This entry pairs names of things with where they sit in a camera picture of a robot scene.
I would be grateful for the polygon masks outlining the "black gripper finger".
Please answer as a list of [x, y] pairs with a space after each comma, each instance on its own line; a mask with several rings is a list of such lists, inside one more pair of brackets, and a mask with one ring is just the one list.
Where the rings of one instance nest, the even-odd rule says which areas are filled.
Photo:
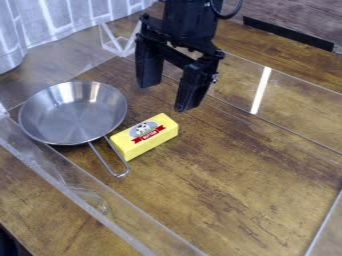
[[211, 83], [216, 80], [216, 66], [195, 62], [183, 70], [179, 82], [175, 110], [184, 112], [200, 105]]
[[136, 37], [135, 67], [140, 88], [155, 86], [161, 81], [163, 55], [157, 46], [141, 35]]

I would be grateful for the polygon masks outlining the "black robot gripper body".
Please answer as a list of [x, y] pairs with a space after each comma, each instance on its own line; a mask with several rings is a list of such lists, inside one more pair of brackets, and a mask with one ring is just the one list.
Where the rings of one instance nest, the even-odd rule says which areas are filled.
[[165, 0], [163, 16], [148, 13], [139, 17], [136, 34], [160, 49], [163, 60], [180, 69], [195, 62], [215, 65], [224, 53], [212, 39], [217, 27], [221, 0]]

